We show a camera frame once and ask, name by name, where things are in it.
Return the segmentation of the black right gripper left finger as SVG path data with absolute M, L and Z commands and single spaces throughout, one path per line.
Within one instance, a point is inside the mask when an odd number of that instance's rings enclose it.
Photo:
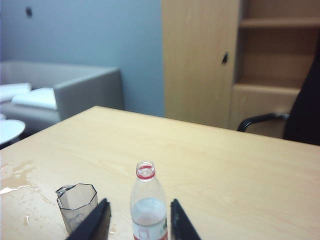
M 103 198 L 67 240 L 107 240 L 111 216 L 110 202 Z

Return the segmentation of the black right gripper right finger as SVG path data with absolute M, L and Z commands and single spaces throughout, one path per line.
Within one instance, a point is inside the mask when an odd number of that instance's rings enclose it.
M 201 240 L 189 217 L 175 198 L 170 204 L 172 240 Z

